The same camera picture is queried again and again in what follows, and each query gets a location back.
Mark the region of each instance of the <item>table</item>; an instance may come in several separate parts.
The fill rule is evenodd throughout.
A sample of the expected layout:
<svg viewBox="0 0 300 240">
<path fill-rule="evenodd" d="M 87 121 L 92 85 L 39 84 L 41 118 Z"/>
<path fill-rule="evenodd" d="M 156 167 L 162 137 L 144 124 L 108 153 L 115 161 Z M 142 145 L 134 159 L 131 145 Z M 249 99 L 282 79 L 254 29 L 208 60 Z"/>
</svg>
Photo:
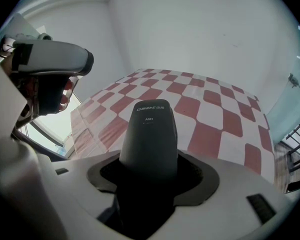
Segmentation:
<svg viewBox="0 0 300 240">
<path fill-rule="evenodd" d="M 274 147 L 256 96 L 187 72 L 139 69 L 97 92 L 71 112 L 80 159 L 120 150 L 134 105 L 164 99 L 173 109 L 178 149 L 243 165 L 274 183 Z"/>
</svg>

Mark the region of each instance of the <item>red and white checkered mat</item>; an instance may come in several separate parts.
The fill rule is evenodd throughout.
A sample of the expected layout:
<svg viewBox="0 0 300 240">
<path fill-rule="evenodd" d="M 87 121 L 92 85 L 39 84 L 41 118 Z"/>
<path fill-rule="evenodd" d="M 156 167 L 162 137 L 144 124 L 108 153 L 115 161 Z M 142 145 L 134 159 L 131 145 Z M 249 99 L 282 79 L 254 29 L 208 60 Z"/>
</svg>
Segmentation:
<svg viewBox="0 0 300 240">
<path fill-rule="evenodd" d="M 71 112 L 76 155 L 120 150 L 134 105 L 164 99 L 173 109 L 178 148 L 244 165 L 274 182 L 269 125 L 258 98 L 196 74 L 140 69 L 99 91 Z"/>
</svg>

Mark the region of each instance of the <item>white wall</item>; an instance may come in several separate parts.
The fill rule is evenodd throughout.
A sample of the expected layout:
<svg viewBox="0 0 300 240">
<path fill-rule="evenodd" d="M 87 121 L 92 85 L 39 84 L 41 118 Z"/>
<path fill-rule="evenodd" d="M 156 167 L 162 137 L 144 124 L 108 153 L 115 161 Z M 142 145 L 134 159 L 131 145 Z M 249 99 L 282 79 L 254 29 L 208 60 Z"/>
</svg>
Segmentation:
<svg viewBox="0 0 300 240">
<path fill-rule="evenodd" d="M 44 25 L 53 40 L 79 45 L 93 54 L 91 72 L 74 89 L 82 102 L 129 73 L 123 66 L 105 3 L 67 4 L 26 20 L 36 29 Z"/>
<path fill-rule="evenodd" d="M 216 78 L 259 96 L 267 112 L 297 55 L 298 23 L 280 0 L 111 0 L 109 9 L 126 68 Z"/>
</svg>

